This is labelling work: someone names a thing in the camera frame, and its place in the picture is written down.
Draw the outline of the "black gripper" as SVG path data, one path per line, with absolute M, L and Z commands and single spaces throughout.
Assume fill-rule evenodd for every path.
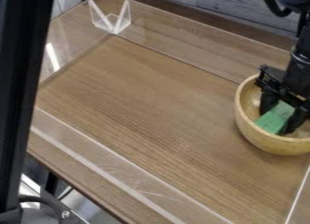
M 268 112 L 279 101 L 283 101 L 295 108 L 296 110 L 282 130 L 283 134 L 290 134 L 302 126 L 308 118 L 308 111 L 306 109 L 310 109 L 310 95 L 298 93 L 284 83 L 284 72 L 278 68 L 263 64 L 259 66 L 259 71 L 259 75 L 254 80 L 254 84 L 262 91 L 259 113 L 264 114 Z

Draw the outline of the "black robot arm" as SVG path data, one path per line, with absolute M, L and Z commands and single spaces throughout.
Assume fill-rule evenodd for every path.
M 264 4 L 278 17 L 299 15 L 298 41 L 286 70 L 262 64 L 254 81 L 262 91 L 255 124 L 270 133 L 286 135 L 310 119 L 310 0 L 264 0 Z

